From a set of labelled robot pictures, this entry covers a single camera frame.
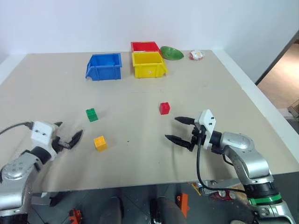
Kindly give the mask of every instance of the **red object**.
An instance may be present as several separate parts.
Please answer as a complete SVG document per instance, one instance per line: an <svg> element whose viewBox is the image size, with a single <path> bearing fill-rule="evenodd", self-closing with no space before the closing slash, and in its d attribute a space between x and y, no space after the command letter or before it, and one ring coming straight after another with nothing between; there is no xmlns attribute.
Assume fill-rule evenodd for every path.
<svg viewBox="0 0 299 224"><path fill-rule="evenodd" d="M160 107L159 107L159 110L160 110L161 115L168 114L169 110L170 110L169 103L167 103L167 102L166 103L161 103Z"/></svg>
<svg viewBox="0 0 299 224"><path fill-rule="evenodd" d="M189 53L189 59L194 60L193 55L191 54L191 52Z"/></svg>
<svg viewBox="0 0 299 224"><path fill-rule="evenodd" d="M82 223L82 214L80 210L72 209L69 211L69 220L71 224L81 224Z"/></svg>
<svg viewBox="0 0 299 224"><path fill-rule="evenodd" d="M219 190L210 194L209 198L214 201L233 201L236 199L236 194L233 191Z"/></svg>
<svg viewBox="0 0 299 224"><path fill-rule="evenodd" d="M188 207L188 195L183 193L179 196L177 196L178 206L181 209L183 215L185 218L187 218L187 211L190 209Z"/></svg>
<svg viewBox="0 0 299 224"><path fill-rule="evenodd" d="M157 46L156 42L131 42L132 52L152 52L158 51L161 54L159 47Z"/></svg>

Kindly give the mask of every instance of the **beige tabletop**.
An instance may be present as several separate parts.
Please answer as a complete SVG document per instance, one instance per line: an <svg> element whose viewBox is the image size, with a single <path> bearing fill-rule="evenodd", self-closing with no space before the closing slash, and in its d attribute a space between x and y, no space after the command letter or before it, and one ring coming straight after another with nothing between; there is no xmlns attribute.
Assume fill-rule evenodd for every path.
<svg viewBox="0 0 299 224"><path fill-rule="evenodd" d="M196 117L210 109L215 130L251 137L272 173L299 171L299 164L246 93L211 51L201 61L166 61L169 74L136 79L131 54L121 54L120 80L85 79L92 53L27 55L0 86L0 124L25 120L63 121L68 140L83 129L81 141L64 150L39 175L34 191L100 189L196 180L196 150L175 146L164 135L191 139L191 126L176 116ZM160 115L159 104L171 111ZM89 122L86 109L99 120ZM103 135L108 149L98 152L93 139ZM30 131L18 127L0 136L0 165L31 149ZM222 157L202 151L203 179L236 177Z"/></svg>

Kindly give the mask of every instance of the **red plastic bin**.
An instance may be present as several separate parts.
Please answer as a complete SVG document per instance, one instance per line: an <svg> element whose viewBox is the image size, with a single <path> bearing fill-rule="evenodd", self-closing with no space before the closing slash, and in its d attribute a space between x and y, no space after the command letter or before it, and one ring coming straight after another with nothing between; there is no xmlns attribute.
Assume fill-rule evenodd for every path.
<svg viewBox="0 0 299 224"><path fill-rule="evenodd" d="M149 41L149 42L131 42L132 52L153 52L158 51L161 54L159 47L157 46L156 42Z"/></svg>

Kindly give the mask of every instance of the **red cube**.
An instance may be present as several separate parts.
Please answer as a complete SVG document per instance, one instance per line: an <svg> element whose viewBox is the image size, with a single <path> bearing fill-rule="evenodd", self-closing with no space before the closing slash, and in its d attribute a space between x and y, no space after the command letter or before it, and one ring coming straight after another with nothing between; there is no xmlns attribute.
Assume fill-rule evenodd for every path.
<svg viewBox="0 0 299 224"><path fill-rule="evenodd" d="M161 103L160 107L159 107L159 110L160 110L161 115L168 114L169 110L170 110L169 103L167 103L167 102L166 103Z"/></svg>

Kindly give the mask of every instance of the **person's leg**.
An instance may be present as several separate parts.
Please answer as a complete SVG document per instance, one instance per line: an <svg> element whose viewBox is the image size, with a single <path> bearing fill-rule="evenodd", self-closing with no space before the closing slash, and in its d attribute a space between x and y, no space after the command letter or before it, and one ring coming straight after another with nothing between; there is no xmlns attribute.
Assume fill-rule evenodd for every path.
<svg viewBox="0 0 299 224"><path fill-rule="evenodd" d="M112 197L105 205L98 224L121 224L121 201Z"/></svg>
<svg viewBox="0 0 299 224"><path fill-rule="evenodd" d="M163 224L187 224L187 220L180 208L164 197L157 199L157 207Z"/></svg>

